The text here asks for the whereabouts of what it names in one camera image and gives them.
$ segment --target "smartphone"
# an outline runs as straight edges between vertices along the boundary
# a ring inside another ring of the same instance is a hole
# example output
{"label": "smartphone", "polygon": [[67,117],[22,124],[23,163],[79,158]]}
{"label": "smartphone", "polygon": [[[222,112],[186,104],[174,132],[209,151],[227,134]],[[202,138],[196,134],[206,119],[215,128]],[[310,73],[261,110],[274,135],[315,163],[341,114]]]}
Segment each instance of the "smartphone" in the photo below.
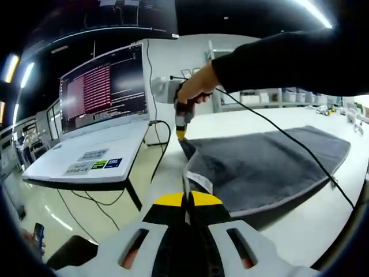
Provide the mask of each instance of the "smartphone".
{"label": "smartphone", "polygon": [[37,250],[39,251],[40,255],[42,255],[42,240],[44,238],[44,230],[45,227],[40,224],[40,223],[36,223],[35,224],[35,229],[33,231],[33,237],[37,243]]}

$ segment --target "computer screen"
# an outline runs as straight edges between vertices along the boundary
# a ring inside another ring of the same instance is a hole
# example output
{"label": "computer screen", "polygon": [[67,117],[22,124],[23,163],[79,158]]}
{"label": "computer screen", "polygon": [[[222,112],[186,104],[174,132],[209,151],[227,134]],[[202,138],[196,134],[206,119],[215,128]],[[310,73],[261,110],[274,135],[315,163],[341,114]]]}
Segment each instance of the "computer screen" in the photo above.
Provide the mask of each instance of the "computer screen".
{"label": "computer screen", "polygon": [[68,38],[94,31],[129,30],[132,41],[177,39],[175,0],[53,0],[46,16],[29,34],[22,59]]}
{"label": "computer screen", "polygon": [[148,113],[142,45],[115,50],[64,75],[63,134],[108,119]]}

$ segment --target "laptop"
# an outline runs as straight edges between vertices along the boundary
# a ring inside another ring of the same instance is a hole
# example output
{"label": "laptop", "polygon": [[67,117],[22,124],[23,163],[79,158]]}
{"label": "laptop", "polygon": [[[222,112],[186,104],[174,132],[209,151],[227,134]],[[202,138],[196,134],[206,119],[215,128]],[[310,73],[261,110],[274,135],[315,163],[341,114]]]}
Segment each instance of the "laptop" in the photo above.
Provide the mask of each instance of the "laptop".
{"label": "laptop", "polygon": [[110,51],[60,82],[61,142],[24,180],[94,184],[124,181],[149,125],[142,43]]}

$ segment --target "white floor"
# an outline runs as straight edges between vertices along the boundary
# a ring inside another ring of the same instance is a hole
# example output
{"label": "white floor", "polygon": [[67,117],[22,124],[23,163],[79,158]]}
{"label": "white floor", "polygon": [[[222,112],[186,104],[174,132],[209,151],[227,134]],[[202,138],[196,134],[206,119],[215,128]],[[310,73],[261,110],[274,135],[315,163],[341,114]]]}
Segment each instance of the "white floor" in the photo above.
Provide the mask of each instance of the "white floor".
{"label": "white floor", "polygon": [[[131,171],[130,180],[143,204],[149,192],[151,175],[160,155],[160,147],[142,147]],[[25,184],[20,178],[20,173],[18,177],[27,213],[24,220],[20,222],[20,226],[31,233],[36,222],[45,226],[44,261],[47,261],[72,235],[80,235],[92,242],[93,239],[99,242],[116,232],[112,221],[94,202],[77,197],[68,190],[60,190],[72,214],[93,237],[91,238],[70,216],[56,189]],[[97,201],[111,203],[120,192],[90,192],[89,194]],[[116,221],[119,228],[138,218],[140,214],[126,191],[115,204],[108,207],[102,206],[102,208]]]}

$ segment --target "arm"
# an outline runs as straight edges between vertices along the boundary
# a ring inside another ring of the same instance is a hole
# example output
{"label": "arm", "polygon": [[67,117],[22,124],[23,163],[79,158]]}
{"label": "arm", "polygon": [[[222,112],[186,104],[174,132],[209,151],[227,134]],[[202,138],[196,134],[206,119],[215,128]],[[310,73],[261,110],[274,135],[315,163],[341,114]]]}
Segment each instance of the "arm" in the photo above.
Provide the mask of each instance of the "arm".
{"label": "arm", "polygon": [[369,54],[359,35],[344,30],[281,33],[238,47],[212,61],[227,92],[299,87],[327,95],[369,92]]}

